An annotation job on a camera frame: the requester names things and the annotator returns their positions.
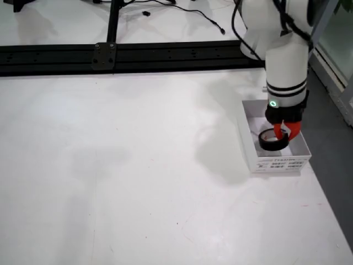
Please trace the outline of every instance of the gray floor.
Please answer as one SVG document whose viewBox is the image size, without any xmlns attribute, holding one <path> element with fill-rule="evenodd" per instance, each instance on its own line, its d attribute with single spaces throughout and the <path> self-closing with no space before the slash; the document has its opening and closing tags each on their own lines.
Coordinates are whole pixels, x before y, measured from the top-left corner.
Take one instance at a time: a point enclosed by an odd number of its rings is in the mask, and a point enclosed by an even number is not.
<svg viewBox="0 0 353 265">
<path fill-rule="evenodd" d="M 308 88 L 302 131 L 313 155 L 311 165 L 353 250 L 353 129 L 313 70 Z"/>
</svg>

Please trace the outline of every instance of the black stripe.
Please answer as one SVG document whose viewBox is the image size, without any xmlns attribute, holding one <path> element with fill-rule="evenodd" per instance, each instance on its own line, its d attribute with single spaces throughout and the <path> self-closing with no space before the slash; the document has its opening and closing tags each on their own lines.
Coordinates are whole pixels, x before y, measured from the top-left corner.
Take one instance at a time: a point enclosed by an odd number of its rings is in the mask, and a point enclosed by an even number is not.
<svg viewBox="0 0 353 265">
<path fill-rule="evenodd" d="M 293 92 L 293 93 L 290 93 L 290 94 L 278 94 L 278 93 L 275 93 L 275 92 L 272 92 L 270 90 L 267 89 L 267 92 L 272 95 L 272 96 L 275 96 L 275 97 L 279 97 L 279 98 L 289 98 L 289 97 L 294 97 L 300 93 L 302 93 L 305 89 L 307 88 L 307 86 L 303 87 L 302 89 L 300 89 L 299 91 L 297 92 Z"/>
<path fill-rule="evenodd" d="M 281 92 L 281 91 L 291 91 L 291 90 L 295 90 L 295 89 L 298 89 L 298 88 L 302 87 L 302 86 L 305 84 L 306 81 L 307 81 L 307 80 L 305 79 L 303 82 L 301 82 L 300 84 L 298 84 L 298 85 L 296 85 L 296 86 L 293 86 L 293 87 L 286 87 L 286 88 L 274 87 L 274 86 L 270 85 L 268 82 L 267 82 L 267 86 L 268 86 L 269 88 L 271 88 L 272 90 L 278 91 L 278 92 Z"/>
</svg>

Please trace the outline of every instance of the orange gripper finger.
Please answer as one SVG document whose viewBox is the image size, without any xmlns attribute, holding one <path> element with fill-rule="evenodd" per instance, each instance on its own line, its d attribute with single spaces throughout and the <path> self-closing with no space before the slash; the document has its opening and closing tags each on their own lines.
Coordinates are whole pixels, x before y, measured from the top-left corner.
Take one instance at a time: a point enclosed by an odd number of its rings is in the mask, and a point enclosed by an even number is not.
<svg viewBox="0 0 353 265">
<path fill-rule="evenodd" d="M 274 124 L 274 131 L 275 131 L 275 135 L 277 137 L 278 140 L 281 140 L 283 138 L 283 133 L 282 133 L 282 130 L 281 130 L 281 125 L 282 124 Z"/>
<path fill-rule="evenodd" d="M 300 133 L 301 123 L 285 123 L 285 125 L 291 130 L 291 134 L 289 136 L 289 140 L 291 141 Z"/>
</svg>

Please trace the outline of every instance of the metal bracket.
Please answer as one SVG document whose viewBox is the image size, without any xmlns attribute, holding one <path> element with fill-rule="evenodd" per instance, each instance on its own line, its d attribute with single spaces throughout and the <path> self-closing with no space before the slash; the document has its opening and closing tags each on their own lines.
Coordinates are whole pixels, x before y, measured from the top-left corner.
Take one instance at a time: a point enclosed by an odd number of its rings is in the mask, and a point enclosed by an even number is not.
<svg viewBox="0 0 353 265">
<path fill-rule="evenodd" d="M 113 70 L 115 55 L 116 43 L 97 43 L 94 46 L 92 69 L 96 71 Z"/>
</svg>

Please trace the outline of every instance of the green indicator light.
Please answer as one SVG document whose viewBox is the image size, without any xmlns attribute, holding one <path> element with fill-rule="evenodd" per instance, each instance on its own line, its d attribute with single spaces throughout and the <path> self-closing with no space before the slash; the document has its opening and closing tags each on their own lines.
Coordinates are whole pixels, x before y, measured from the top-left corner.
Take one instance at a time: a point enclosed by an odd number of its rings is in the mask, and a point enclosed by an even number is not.
<svg viewBox="0 0 353 265">
<path fill-rule="evenodd" d="M 274 102 L 274 101 L 270 101 L 270 106 L 271 106 L 271 107 L 276 107 L 276 106 L 277 106 L 277 103 Z"/>
</svg>

